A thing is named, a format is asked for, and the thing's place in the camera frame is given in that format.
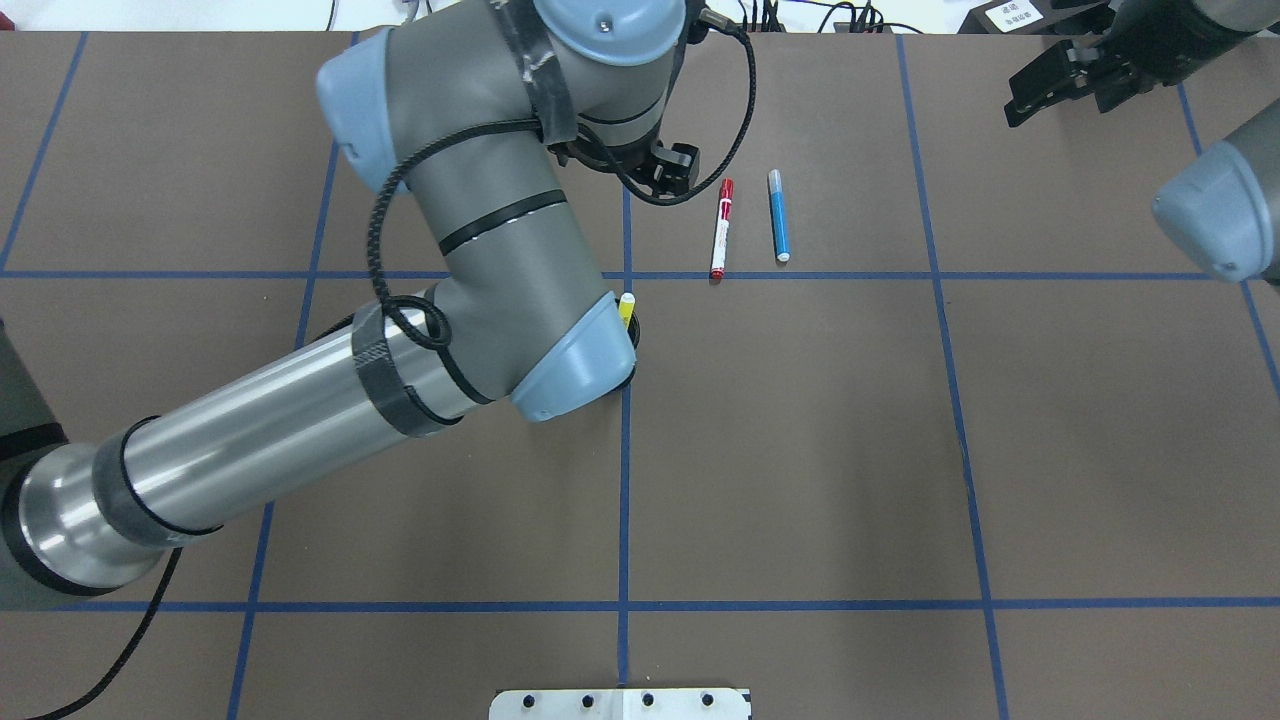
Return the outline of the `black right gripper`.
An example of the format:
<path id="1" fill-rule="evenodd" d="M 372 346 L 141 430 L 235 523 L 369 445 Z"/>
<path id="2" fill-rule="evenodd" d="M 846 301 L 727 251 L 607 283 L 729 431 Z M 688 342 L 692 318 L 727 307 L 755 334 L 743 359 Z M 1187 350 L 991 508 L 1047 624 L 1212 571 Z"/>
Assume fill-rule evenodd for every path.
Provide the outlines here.
<path id="1" fill-rule="evenodd" d="M 1157 85 L 1181 83 L 1260 31 L 1260 1 L 1125 1 L 1097 49 L 1061 40 L 1009 78 L 1007 126 L 1091 94 L 1097 63 L 1094 100 L 1108 113 Z"/>

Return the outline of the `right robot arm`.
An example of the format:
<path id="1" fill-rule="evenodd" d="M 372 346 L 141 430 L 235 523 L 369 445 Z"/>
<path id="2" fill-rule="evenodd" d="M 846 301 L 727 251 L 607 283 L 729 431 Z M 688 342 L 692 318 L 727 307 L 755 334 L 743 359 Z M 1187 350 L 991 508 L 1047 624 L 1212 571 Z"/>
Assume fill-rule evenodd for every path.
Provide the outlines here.
<path id="1" fill-rule="evenodd" d="M 1125 1 L 1096 41 L 1061 40 L 1010 81 L 1016 128 L 1055 104 L 1091 96 L 1102 113 L 1174 86 L 1277 23 L 1275 1 Z M 1279 105 L 1210 145 L 1155 195 L 1161 231 L 1225 282 L 1277 283 Z"/>

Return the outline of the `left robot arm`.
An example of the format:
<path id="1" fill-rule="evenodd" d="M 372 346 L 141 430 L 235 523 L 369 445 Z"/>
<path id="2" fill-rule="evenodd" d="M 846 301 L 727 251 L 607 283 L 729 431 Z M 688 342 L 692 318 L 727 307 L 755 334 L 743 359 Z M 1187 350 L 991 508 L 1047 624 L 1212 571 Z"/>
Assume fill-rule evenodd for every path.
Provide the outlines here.
<path id="1" fill-rule="evenodd" d="M 367 302 L 284 357 L 96 443 L 3 338 L 3 609 L 110 594 L 228 521 L 509 400 L 572 413 L 634 373 L 618 296 L 553 172 L 648 202 L 698 164 L 660 126 L 695 1 L 460 1 L 326 61 L 317 100 L 371 191 Z"/>

